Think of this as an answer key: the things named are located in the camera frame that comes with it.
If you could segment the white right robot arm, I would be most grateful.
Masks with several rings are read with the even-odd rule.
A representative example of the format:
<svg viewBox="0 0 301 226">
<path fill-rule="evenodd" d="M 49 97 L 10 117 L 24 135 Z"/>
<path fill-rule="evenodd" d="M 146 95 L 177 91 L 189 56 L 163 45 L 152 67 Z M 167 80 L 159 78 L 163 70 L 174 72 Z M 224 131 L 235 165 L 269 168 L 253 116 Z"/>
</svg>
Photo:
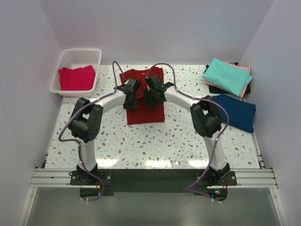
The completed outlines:
<svg viewBox="0 0 301 226">
<path fill-rule="evenodd" d="M 191 114 L 193 128 L 205 142 L 209 163 L 194 185 L 202 182 L 208 186 L 220 185 L 226 180 L 230 165 L 220 141 L 225 128 L 222 128 L 223 109 L 211 96 L 193 97 L 176 89 L 171 82 L 163 83 L 158 75 L 145 78 L 147 88 L 143 91 L 148 107 L 155 107 L 164 102 L 176 104 Z"/>
</svg>

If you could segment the dark red t-shirt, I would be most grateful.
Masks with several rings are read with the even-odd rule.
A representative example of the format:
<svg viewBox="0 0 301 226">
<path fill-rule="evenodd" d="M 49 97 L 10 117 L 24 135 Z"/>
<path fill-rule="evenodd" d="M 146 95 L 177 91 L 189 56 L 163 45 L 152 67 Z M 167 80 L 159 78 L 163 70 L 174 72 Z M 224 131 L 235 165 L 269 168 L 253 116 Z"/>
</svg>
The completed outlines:
<svg viewBox="0 0 301 226">
<path fill-rule="evenodd" d="M 165 121 L 164 104 L 148 108 L 143 91 L 147 89 L 147 83 L 144 78 L 149 69 L 135 70 L 131 69 L 124 72 L 124 76 L 120 73 L 120 80 L 122 83 L 130 78 L 138 80 L 142 87 L 136 93 L 138 108 L 134 110 L 127 110 L 127 124 L 145 124 Z"/>
</svg>

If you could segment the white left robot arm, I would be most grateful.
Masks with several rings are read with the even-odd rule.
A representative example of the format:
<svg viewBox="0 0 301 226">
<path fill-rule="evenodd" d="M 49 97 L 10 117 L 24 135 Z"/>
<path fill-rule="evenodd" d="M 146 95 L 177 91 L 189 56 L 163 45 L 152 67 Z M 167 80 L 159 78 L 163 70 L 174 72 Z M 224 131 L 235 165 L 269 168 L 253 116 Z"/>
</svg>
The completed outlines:
<svg viewBox="0 0 301 226">
<path fill-rule="evenodd" d="M 101 100 L 80 98 L 71 115 L 68 129 L 80 142 L 79 162 L 75 171 L 69 173 L 71 185 L 99 185 L 95 159 L 95 139 L 100 132 L 103 114 L 117 106 L 134 110 L 137 108 L 137 91 L 142 90 L 138 80 L 129 79 L 117 86 L 116 92 Z"/>
</svg>

